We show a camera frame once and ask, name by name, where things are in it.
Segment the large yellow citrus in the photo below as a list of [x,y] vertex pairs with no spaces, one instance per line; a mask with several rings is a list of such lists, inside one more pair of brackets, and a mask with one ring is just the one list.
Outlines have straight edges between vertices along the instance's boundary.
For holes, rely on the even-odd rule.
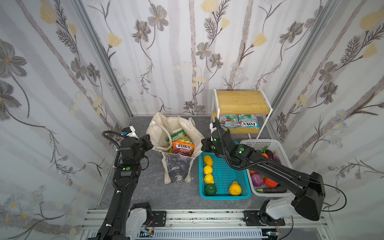
[[231,196],[239,196],[242,193],[242,188],[238,184],[238,182],[233,182],[231,186],[229,187],[229,194]]

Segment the red tomato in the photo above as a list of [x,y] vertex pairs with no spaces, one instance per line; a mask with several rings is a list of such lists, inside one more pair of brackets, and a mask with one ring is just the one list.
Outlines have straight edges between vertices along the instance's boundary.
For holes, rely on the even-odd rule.
[[269,178],[264,178],[264,184],[268,187],[268,188],[276,188],[279,184]]

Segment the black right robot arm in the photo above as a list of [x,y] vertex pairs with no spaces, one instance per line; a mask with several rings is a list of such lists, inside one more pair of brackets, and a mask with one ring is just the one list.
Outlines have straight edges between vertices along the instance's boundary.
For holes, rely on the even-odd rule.
[[311,221],[320,219],[326,196],[324,181],[320,174],[310,175],[295,171],[264,157],[244,144],[236,144],[230,131],[222,128],[216,119],[210,124],[211,136],[202,140],[202,150],[224,159],[236,171],[250,169],[280,184],[291,194],[278,200],[264,201],[257,213],[262,226],[268,226],[286,216],[300,215]]

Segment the dark cucumber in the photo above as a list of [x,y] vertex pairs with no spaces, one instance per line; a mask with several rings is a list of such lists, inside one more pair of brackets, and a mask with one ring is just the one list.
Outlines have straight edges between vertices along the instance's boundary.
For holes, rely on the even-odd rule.
[[260,194],[282,194],[286,193],[287,189],[283,186],[277,186],[275,188],[257,189],[256,192]]

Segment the purple eggplant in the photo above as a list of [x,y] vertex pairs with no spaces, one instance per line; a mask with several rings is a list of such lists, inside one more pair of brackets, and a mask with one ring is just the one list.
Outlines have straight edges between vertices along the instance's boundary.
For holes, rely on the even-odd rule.
[[270,160],[272,160],[272,161],[274,161],[274,162],[276,162],[276,163],[279,163],[279,164],[281,164],[281,160],[280,160],[280,158],[276,155],[276,154],[274,154],[271,150],[266,150],[265,151],[265,154],[267,155],[267,157],[270,159]]

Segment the white plastic basket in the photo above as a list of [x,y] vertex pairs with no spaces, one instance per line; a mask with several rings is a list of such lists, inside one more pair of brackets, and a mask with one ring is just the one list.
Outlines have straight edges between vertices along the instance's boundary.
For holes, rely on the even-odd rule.
[[[280,163],[290,169],[292,169],[292,164],[283,148],[281,143],[277,140],[270,140],[270,139],[248,139],[248,140],[242,140],[240,144],[245,144],[247,146],[252,147],[255,150],[263,151],[264,148],[268,148],[268,150],[272,151],[274,154],[274,157],[277,157],[280,160]],[[247,171],[247,176],[250,181],[251,191],[254,195],[259,197],[266,197],[266,198],[283,198],[286,196],[289,196],[291,194],[290,191],[286,191],[285,193],[276,193],[276,192],[270,192],[267,193],[266,189],[268,188],[266,185],[262,185],[260,187],[254,187],[252,183],[252,176],[249,170]]]

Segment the white wooden shelf rack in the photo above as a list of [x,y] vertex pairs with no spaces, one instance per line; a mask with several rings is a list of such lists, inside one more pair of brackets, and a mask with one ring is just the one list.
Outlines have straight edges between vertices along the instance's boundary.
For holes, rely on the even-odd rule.
[[214,89],[212,98],[211,122],[221,114],[251,115],[263,119],[260,129],[242,128],[232,130],[234,134],[247,134],[249,138],[257,135],[260,138],[266,124],[272,115],[273,108],[263,90],[257,91],[221,91]]

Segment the green snack bag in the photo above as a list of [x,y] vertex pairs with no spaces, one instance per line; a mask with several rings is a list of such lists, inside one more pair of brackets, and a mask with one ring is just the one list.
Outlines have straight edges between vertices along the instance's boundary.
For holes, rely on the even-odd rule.
[[166,141],[168,143],[172,142],[183,142],[183,143],[188,143],[188,144],[192,144],[193,142],[189,139],[189,137],[187,136],[187,134],[185,133],[184,130],[181,130],[173,135],[171,135],[171,138],[166,138]]

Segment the orange snack bag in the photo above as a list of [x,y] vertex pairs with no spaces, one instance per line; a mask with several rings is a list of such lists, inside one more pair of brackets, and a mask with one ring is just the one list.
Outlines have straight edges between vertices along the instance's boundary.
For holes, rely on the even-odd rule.
[[194,152],[195,145],[183,142],[173,143],[173,153],[180,154],[183,156],[191,157]]

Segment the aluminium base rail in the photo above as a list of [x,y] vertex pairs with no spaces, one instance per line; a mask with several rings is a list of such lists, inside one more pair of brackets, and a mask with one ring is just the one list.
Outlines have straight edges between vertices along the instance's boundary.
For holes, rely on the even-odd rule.
[[324,218],[284,217],[278,226],[251,226],[244,210],[167,210],[163,227],[138,231],[138,240],[333,240]]

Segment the cream canvas tote bag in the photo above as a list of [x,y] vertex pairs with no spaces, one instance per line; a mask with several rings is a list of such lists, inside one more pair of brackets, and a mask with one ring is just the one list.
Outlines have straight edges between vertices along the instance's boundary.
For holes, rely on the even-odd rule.
[[167,117],[156,113],[147,129],[154,150],[160,152],[164,183],[191,182],[194,160],[203,152],[203,135],[192,118]]

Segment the purple onion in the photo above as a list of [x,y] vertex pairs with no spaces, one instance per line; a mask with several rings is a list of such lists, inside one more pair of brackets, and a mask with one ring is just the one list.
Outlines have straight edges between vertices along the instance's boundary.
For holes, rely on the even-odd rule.
[[254,187],[261,187],[264,184],[264,179],[258,173],[251,174],[251,181]]

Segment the Fox's candy bag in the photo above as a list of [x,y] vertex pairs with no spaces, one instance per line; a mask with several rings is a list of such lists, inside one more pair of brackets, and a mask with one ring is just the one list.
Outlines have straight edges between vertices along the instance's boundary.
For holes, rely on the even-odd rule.
[[239,115],[239,124],[241,128],[260,129],[256,115]]

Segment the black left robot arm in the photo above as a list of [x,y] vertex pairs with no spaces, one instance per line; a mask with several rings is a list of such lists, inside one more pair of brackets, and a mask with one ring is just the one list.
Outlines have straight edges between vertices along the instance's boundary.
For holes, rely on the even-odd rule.
[[137,139],[124,136],[117,146],[114,160],[112,186],[114,194],[108,212],[93,240],[134,240],[141,225],[149,223],[150,218],[129,220],[130,203],[142,171],[141,160],[154,146],[149,135]]

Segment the yellow lemon top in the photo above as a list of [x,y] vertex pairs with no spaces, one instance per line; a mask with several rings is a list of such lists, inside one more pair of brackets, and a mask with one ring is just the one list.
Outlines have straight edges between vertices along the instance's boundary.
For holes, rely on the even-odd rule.
[[214,161],[210,155],[204,155],[203,156],[203,162],[206,166],[212,166],[214,164]]

